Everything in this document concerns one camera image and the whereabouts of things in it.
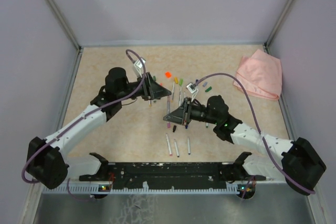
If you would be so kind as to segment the grey transparent pen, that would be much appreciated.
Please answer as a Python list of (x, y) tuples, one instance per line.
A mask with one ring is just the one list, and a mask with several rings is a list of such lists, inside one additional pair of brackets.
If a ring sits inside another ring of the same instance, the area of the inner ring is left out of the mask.
[(170, 113), (170, 109), (171, 109), (171, 97), (170, 95), (167, 97), (167, 104), (166, 104), (166, 114)]

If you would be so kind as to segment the black cap white marker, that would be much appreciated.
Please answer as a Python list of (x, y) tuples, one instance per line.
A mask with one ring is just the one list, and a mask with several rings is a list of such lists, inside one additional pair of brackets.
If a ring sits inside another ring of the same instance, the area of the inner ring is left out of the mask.
[(175, 151), (176, 151), (176, 156), (180, 157), (180, 152), (179, 152), (179, 149), (178, 149), (178, 144), (177, 144), (176, 139), (174, 139), (174, 147), (175, 147)]

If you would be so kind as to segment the orange highlighter cap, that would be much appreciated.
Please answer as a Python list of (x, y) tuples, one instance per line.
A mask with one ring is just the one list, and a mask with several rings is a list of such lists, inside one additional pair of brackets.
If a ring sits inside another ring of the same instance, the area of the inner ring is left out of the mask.
[(170, 77), (172, 76), (172, 74), (171, 74), (170, 72), (166, 72), (166, 73), (165, 73), (165, 76), (166, 76), (167, 78), (170, 78)]

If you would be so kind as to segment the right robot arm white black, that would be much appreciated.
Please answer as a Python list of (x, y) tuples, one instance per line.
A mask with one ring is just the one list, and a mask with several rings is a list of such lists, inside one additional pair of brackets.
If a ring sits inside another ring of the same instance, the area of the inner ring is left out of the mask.
[(242, 180), (250, 176), (264, 176), (285, 181), (302, 195), (314, 194), (314, 188), (326, 165), (305, 138), (287, 140), (260, 133), (229, 113), (220, 95), (207, 100), (206, 105), (185, 98), (182, 104), (163, 118), (164, 121), (187, 126), (191, 121), (213, 124), (216, 136), (231, 144), (252, 148), (267, 158), (251, 154), (234, 167), (235, 175)]

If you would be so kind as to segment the pink cap white marker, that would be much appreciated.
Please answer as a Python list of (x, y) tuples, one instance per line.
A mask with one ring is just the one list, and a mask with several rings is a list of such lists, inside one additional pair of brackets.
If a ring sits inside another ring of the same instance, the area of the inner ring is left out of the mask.
[(168, 136), (167, 133), (166, 133), (166, 142), (167, 142), (167, 147), (168, 147), (168, 150), (169, 150), (169, 156), (172, 156), (173, 153), (172, 153), (172, 149), (171, 149), (170, 139), (169, 139), (169, 136)]

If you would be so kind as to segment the lime cap white marker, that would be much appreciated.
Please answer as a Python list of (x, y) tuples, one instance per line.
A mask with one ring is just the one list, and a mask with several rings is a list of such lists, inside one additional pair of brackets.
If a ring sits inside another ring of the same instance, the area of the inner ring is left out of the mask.
[(178, 99), (178, 105), (181, 106), (182, 104), (182, 86), (179, 85), (179, 99)]

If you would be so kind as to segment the yellow marker pen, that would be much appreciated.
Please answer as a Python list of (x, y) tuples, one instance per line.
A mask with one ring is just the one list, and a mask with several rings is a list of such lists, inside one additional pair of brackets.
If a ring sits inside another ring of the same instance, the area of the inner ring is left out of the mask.
[(172, 85), (170, 102), (173, 102), (173, 100), (174, 100), (174, 92), (175, 92), (175, 81), (173, 81), (173, 85)]

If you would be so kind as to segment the small blue cap marker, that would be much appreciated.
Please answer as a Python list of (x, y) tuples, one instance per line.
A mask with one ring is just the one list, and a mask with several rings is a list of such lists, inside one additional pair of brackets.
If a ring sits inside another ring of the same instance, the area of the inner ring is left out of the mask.
[(189, 137), (187, 137), (187, 153), (188, 155), (191, 155), (191, 143)]

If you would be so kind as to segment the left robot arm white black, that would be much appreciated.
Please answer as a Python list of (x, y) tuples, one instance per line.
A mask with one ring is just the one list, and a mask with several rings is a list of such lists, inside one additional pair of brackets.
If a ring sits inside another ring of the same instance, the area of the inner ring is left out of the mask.
[(98, 180), (108, 177), (109, 167), (97, 154), (70, 158), (71, 150), (90, 132), (107, 123), (122, 109), (122, 101), (141, 97), (144, 101), (157, 100), (171, 92), (153, 80), (146, 72), (129, 82), (121, 67), (109, 70), (105, 84), (86, 109), (57, 132), (29, 142), (27, 161), (22, 170), (22, 179), (27, 183), (42, 183), (55, 189), (64, 181), (89, 175)]

